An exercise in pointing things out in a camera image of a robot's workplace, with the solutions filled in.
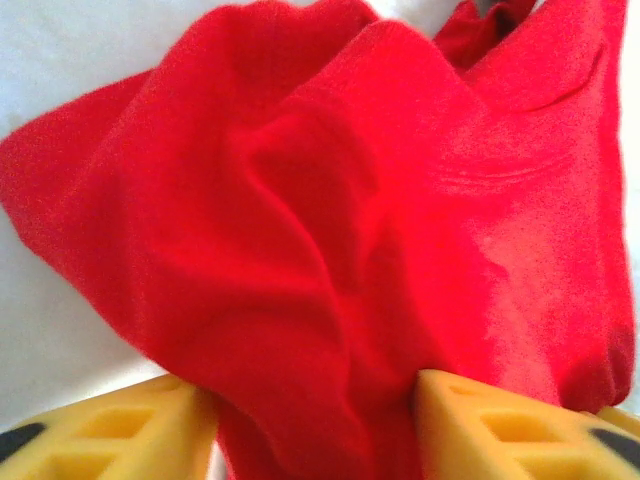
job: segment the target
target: yellow plastic piece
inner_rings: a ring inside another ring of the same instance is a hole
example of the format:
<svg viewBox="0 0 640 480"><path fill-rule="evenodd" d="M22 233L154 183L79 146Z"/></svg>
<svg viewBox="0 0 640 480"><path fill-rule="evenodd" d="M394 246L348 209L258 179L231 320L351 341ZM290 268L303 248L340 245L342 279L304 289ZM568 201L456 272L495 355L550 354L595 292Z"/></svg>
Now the yellow plastic piece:
<svg viewBox="0 0 640 480"><path fill-rule="evenodd" d="M0 480L200 480L217 430L212 395L169 375L20 425L36 422Z"/></svg>
<svg viewBox="0 0 640 480"><path fill-rule="evenodd" d="M640 423L616 409L599 418L432 370L420 372L415 409L428 480L640 478L589 433L634 438Z"/></svg>

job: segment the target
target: red fabric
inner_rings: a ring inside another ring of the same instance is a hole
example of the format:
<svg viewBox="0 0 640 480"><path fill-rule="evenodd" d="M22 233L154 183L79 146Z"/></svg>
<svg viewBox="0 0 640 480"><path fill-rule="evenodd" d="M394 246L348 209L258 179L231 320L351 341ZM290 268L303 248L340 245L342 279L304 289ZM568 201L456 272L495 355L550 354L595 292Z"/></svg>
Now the red fabric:
<svg viewBox="0 0 640 480"><path fill-rule="evenodd" d="M7 138L0 199L123 338L220 394L238 479L418 479L421 368L576 410L630 387L624 2L515 28L530 4L479 50L468 5L435 41L358 0L219 8Z"/></svg>

